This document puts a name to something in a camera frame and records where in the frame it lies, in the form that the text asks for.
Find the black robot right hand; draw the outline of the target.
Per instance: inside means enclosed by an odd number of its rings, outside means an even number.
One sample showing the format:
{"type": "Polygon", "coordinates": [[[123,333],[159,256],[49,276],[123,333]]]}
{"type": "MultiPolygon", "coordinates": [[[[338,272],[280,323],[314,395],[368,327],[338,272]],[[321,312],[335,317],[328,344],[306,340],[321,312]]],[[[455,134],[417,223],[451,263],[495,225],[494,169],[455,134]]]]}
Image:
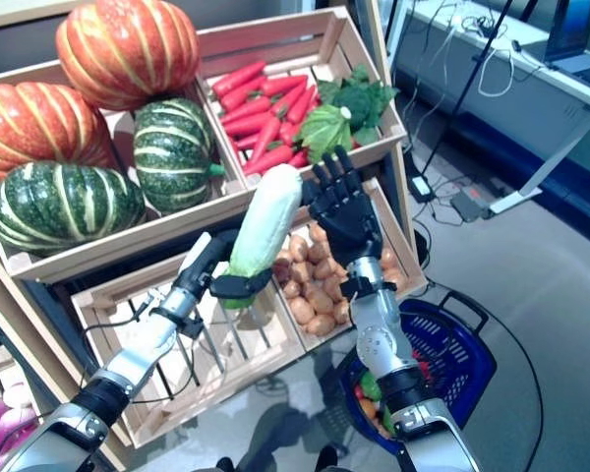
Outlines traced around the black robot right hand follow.
{"type": "Polygon", "coordinates": [[[383,238],[372,201],[347,151],[337,145],[313,166],[315,177],[303,183],[302,203],[325,231],[333,258],[341,265],[379,258],[383,238]]]}

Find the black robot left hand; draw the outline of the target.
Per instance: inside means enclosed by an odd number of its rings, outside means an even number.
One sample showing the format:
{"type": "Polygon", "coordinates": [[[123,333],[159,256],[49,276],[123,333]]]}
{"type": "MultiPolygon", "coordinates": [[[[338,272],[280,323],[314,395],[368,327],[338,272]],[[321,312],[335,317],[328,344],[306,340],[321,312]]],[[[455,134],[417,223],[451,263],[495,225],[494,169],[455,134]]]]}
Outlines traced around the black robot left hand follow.
{"type": "Polygon", "coordinates": [[[238,229],[230,229],[211,236],[203,232],[179,267],[174,287],[182,288],[200,301],[208,291],[220,299],[242,300],[261,292],[272,277],[271,268],[252,276],[222,274],[213,276],[216,266],[230,256],[238,229]]]}

